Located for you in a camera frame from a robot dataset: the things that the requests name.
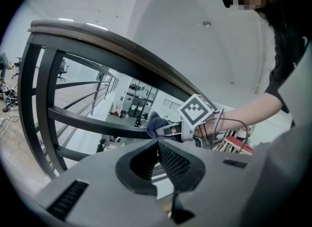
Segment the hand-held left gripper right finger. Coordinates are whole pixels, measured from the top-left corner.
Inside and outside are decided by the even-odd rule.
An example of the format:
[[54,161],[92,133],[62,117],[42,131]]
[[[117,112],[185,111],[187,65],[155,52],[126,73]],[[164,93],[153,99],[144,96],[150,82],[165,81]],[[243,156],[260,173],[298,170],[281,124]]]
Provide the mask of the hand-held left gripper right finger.
[[194,191],[206,172],[198,157],[165,140],[158,141],[158,159],[176,193]]

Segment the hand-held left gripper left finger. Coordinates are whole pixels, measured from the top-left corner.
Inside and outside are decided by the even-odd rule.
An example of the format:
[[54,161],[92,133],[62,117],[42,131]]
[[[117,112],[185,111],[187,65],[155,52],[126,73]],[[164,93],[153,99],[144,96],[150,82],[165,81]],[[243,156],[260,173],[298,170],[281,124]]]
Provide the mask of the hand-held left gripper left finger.
[[151,140],[120,157],[115,171],[121,183],[135,194],[156,196],[152,174],[158,162],[157,152],[158,141]]

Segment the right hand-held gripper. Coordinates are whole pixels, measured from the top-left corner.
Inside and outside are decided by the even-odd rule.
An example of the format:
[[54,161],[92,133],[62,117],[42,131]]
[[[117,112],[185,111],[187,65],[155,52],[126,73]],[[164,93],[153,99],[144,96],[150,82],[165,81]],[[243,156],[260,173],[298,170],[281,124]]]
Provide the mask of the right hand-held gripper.
[[193,94],[178,109],[182,122],[169,124],[156,129],[158,137],[181,135],[182,141],[190,141],[194,137],[195,128],[215,113],[215,106],[198,94]]

